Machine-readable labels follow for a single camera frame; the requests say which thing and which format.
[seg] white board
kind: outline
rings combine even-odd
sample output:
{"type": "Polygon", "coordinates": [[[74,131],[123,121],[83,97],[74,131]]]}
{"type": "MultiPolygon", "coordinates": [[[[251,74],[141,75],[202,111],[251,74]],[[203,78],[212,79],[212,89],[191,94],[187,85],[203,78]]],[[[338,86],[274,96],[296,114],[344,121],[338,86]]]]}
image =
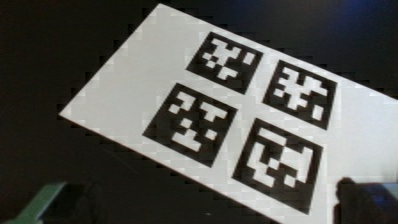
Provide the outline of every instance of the white board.
{"type": "Polygon", "coordinates": [[[164,5],[61,116],[285,224],[397,181],[397,100],[164,5]]]}

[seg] green object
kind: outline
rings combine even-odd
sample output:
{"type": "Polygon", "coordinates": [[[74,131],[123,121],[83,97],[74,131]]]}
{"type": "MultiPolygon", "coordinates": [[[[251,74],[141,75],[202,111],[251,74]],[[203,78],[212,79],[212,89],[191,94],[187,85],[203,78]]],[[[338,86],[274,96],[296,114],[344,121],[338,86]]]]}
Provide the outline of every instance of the green object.
{"type": "Polygon", "coordinates": [[[24,209],[15,220],[8,221],[6,224],[43,224],[42,215],[54,202],[54,199],[61,193],[67,183],[49,184],[43,188],[36,197],[24,209]]]}

